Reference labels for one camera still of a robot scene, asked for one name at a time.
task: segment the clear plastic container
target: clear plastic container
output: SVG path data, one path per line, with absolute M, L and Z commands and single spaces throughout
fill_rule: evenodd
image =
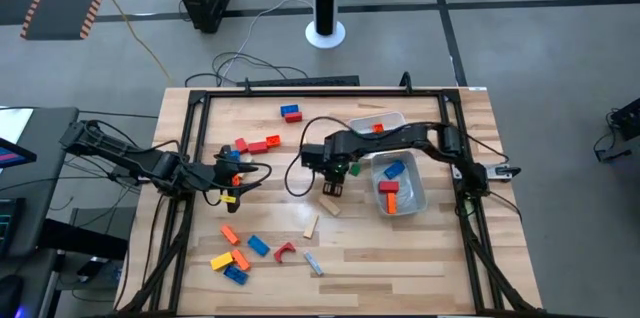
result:
M 371 117 L 350 120 L 347 124 L 358 133 L 373 133 L 373 125 L 382 123 L 384 130 L 391 130 L 407 124 L 400 112 L 390 112 Z
M 378 192 L 378 183 L 390 179 L 384 174 L 395 161 L 401 161 L 405 165 L 405 170 L 391 179 L 399 182 L 399 190 L 396 193 L 396 214 L 387 213 L 387 195 Z M 371 180 L 373 181 L 373 192 L 380 208 L 380 213 L 387 217 L 402 216 L 422 212 L 427 209 L 427 198 L 422 188 L 422 179 L 416 164 L 416 158 L 409 151 L 396 151 L 390 153 L 379 153 L 371 159 Z

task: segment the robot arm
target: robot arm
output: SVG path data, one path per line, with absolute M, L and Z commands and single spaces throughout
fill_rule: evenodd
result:
M 240 205 L 240 196 L 258 186 L 252 183 L 234 187 L 232 178 L 241 172 L 254 172 L 258 168 L 233 162 L 228 157 L 228 147 L 220 151 L 214 165 L 189 163 L 189 156 L 177 152 L 165 152 L 156 148 L 142 149 L 105 134 L 96 121 L 80 121 L 69 126 L 60 139 L 67 153 L 78 156 L 99 156 L 129 171 L 133 178 L 148 178 L 160 193 L 170 197 L 211 189 L 227 190 L 237 198 L 228 204 L 230 213 Z
M 439 147 L 429 141 L 430 130 L 438 134 Z M 415 148 L 439 162 L 453 164 L 462 175 L 463 189 L 472 195 L 488 194 L 487 173 L 480 163 L 461 154 L 458 130 L 442 123 L 411 123 L 384 133 L 358 134 L 342 130 L 327 136 L 324 144 L 303 144 L 303 167 L 325 177 L 323 193 L 340 196 L 349 162 L 365 154 Z

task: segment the computer monitor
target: computer monitor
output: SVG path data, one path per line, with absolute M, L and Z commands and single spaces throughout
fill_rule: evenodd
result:
M 0 138 L 0 169 L 35 162 L 38 156 Z

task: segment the concrete floor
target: concrete floor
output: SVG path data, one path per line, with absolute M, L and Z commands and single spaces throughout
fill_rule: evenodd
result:
M 232 0 L 230 8 L 267 9 L 280 1 Z M 127 13 L 176 12 L 178 5 L 178 0 L 119 2 Z M 100 14 L 115 13 L 105 0 Z M 339 19 L 347 39 L 335 50 L 307 44 L 303 31 L 311 17 L 278 16 L 256 24 L 246 53 L 311 76 L 358 74 L 363 85 L 396 85 L 405 70 L 416 85 L 456 84 L 436 11 L 353 13 Z M 555 313 L 637 317 L 639 160 L 603 165 L 591 149 L 605 133 L 604 115 L 640 96 L 640 6 L 452 11 L 451 19 L 468 84 L 489 88 L 506 152 L 523 168 L 514 187 L 544 306 Z M 202 35 L 181 20 L 136 22 L 134 28 L 167 66 L 173 85 L 182 86 L 187 76 L 208 71 L 216 54 L 236 50 L 251 20 L 227 18 L 216 35 Z M 0 72 L 4 86 L 12 87 L 0 91 L 1 104 L 158 113 L 167 82 L 123 23 L 97 23 L 85 41 L 24 41 L 19 32 L 19 26 L 0 27 Z M 242 64 L 234 65 L 229 76 L 276 77 Z M 197 84 L 213 82 L 204 78 Z M 153 120 L 105 120 L 141 144 L 151 141 Z M 94 184 L 61 182 L 52 205 L 63 205 L 70 195 L 76 207 L 112 204 L 119 188 Z M 135 204 L 135 197 L 125 203 Z M 55 217 L 68 219 L 70 211 Z M 81 293 L 113 297 L 113 292 Z M 109 303 L 63 295 L 57 316 L 109 308 Z

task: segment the wooden tabletop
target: wooden tabletop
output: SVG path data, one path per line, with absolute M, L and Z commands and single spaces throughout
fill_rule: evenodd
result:
M 488 92 L 461 88 L 460 94 L 469 134 L 501 150 Z M 180 140 L 188 95 L 188 89 L 167 89 L 154 144 Z M 303 122 L 284 122 L 279 107 L 286 104 L 300 106 Z M 401 112 L 407 122 L 440 119 L 436 99 L 425 97 L 214 99 L 206 132 L 204 163 L 214 163 L 213 154 L 224 144 L 233 145 L 239 137 L 247 142 L 258 142 L 279 134 L 282 146 L 254 156 L 255 161 L 270 164 L 273 173 L 261 187 L 242 196 L 242 205 L 235 214 L 227 213 L 224 204 L 210 207 L 200 194 L 196 197 L 178 313 L 473 313 L 448 165 L 433 161 L 421 152 L 413 152 L 429 202 L 425 212 L 413 216 L 386 218 L 380 215 L 366 162 L 358 177 L 347 175 L 342 197 L 331 198 L 341 209 L 337 217 L 318 203 L 318 197 L 322 195 L 322 177 L 316 179 L 313 190 L 305 197 L 292 197 L 284 190 L 284 172 L 297 153 L 305 121 L 328 115 L 346 122 L 394 111 Z M 194 122 L 198 121 L 199 111 Z M 326 135 L 338 129 L 341 128 L 335 123 L 318 121 L 309 128 L 308 142 L 321 143 Z M 194 145 L 196 133 L 197 124 L 194 124 L 190 147 Z M 501 160 L 475 143 L 472 152 L 474 159 L 481 163 Z M 248 174 L 245 180 L 256 179 L 261 174 Z M 289 177 L 290 186 L 294 191 L 303 191 L 310 177 L 310 171 L 297 163 Z M 510 183 L 491 183 L 491 189 L 515 203 Z M 211 200 L 217 200 L 217 193 L 211 191 L 210 196 Z M 141 286 L 158 199 L 153 187 L 143 188 L 131 233 L 130 273 L 121 307 Z M 517 215 L 493 198 L 484 198 L 484 204 L 497 265 L 529 303 L 540 306 Z M 149 271 L 157 262 L 166 207 L 165 203 L 155 225 Z M 303 231 L 315 213 L 320 215 L 315 234 L 312 239 L 303 238 Z M 239 249 L 251 263 L 249 279 L 244 286 L 210 267 L 209 261 L 213 257 L 234 248 L 221 235 L 222 224 L 230 225 L 238 234 Z M 258 256 L 247 246 L 252 234 L 271 247 L 266 257 Z M 293 243 L 297 251 L 285 253 L 285 263 L 279 264 L 272 253 L 286 242 Z M 313 254 L 324 270 L 323 276 L 313 272 L 303 256 L 304 251 Z M 168 303 L 172 267 L 166 274 L 161 307 Z M 479 261 L 478 267 L 485 304 L 490 307 L 486 273 Z

